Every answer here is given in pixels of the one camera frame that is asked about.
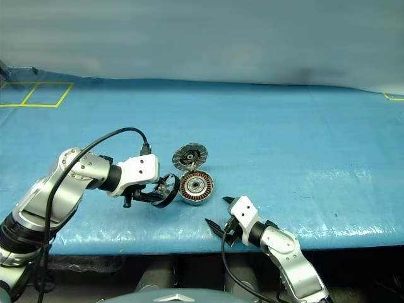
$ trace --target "white wall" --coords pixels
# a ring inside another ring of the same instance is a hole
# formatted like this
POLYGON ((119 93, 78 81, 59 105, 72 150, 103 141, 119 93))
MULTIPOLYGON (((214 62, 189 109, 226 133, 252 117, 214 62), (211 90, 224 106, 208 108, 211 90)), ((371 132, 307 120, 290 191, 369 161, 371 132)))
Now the white wall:
POLYGON ((9 66, 404 93, 403 0, 1 0, 9 66))

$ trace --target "robotic arm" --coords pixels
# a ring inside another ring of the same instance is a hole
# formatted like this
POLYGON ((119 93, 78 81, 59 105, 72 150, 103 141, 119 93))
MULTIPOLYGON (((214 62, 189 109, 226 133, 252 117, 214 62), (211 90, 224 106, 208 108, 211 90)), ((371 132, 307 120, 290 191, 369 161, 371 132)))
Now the robotic arm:
MULTIPOLYGON (((13 300, 25 288, 43 245, 46 201, 51 190, 81 151, 81 148, 70 148, 62 152, 48 176, 28 190, 1 224, 0 291, 7 291, 13 300)), ((130 207, 135 199, 159 208, 167 206, 179 190, 179 178, 175 175, 159 177, 159 163, 154 154, 129 158, 117 165, 112 161, 89 151, 69 171, 53 199, 51 237, 74 215, 86 189, 98 188, 111 197, 124 196, 124 207, 130 207), (149 183, 156 184, 154 190, 143 193, 141 190, 149 183)))
POLYGON ((252 244, 261 248, 278 267, 282 284, 293 303, 332 303, 327 288, 313 265, 302 254, 294 234, 280 230, 271 221, 263 223, 258 210, 247 196, 236 199, 224 197, 224 200, 230 203, 229 213, 232 215, 225 230, 222 231, 215 222, 205 219, 215 234, 225 237, 223 240, 229 245, 241 237, 244 245, 252 244))

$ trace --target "blue table surface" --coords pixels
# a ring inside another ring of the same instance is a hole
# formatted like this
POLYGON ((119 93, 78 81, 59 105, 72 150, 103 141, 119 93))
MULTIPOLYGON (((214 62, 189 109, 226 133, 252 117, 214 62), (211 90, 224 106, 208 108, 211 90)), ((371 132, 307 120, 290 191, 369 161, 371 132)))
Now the blue table surface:
MULTIPOLYGON (((204 218, 223 225, 229 214, 221 197, 243 194, 263 219, 297 234, 304 249, 404 243, 404 102, 324 86, 103 80, 27 69, 15 75, 74 87, 58 108, 0 107, 1 218, 63 150, 117 128, 146 133, 162 175, 182 174, 171 160, 186 143, 209 152, 201 169, 215 188, 204 205, 178 196, 163 209, 141 202, 125 209, 122 198, 87 191, 54 254, 218 252, 220 239, 204 218)), ((18 94, 25 95, 1 90, 0 104, 18 94)), ((60 94, 43 87, 32 98, 60 94)), ((140 147, 127 133, 94 152, 117 162, 140 147)))

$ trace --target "silver robot arm segment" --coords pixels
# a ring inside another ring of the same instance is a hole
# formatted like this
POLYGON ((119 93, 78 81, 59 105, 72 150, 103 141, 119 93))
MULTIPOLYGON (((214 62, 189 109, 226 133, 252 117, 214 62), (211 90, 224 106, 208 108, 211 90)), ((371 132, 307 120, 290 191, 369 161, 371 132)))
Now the silver robot arm segment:
MULTIPOLYGON (((37 181, 1 224, 0 288, 16 298, 29 278, 29 271, 44 238, 46 201, 55 181, 73 161, 81 148, 61 153, 47 177, 37 181)), ((112 164, 112 159, 88 152, 71 169, 59 186, 50 217, 52 237, 75 213, 86 189, 101 189, 112 197, 135 186, 159 181, 158 159, 153 154, 129 158, 112 164)))
POLYGON ((234 199, 229 213, 242 229, 243 244, 260 247, 276 264, 283 286, 294 303, 332 302, 317 271, 302 254, 294 234, 280 230, 273 222, 262 223, 258 210, 247 196, 234 199))

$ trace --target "yellow tape line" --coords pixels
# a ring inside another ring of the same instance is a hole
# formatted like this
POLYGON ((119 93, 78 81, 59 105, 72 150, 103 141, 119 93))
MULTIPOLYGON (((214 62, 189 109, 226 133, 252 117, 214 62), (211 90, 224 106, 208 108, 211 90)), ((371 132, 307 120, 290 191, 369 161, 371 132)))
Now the yellow tape line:
POLYGON ((30 90, 29 93, 27 93, 27 95, 25 96, 25 98, 23 99, 23 101, 21 102, 21 105, 24 105, 25 102, 28 101, 28 99, 31 97, 32 93, 37 89, 37 87, 39 86, 39 83, 35 84, 33 86, 33 88, 30 90))
POLYGON ((74 83, 73 82, 51 82, 51 81, 20 81, 20 82, 4 82, 0 86, 0 90, 2 90, 6 85, 27 85, 27 84, 34 84, 33 88, 27 93, 25 98, 22 100, 20 104, 0 104, 0 107, 51 107, 51 108, 58 108, 63 100, 66 98, 68 93, 71 91, 74 83), (63 93, 62 97, 56 102, 56 104, 27 104, 28 99, 34 93, 34 91, 38 88, 39 85, 48 84, 48 85, 69 85, 66 91, 63 93))
POLYGON ((404 98, 391 98, 387 93, 383 93, 383 95, 390 101, 404 101, 404 98))

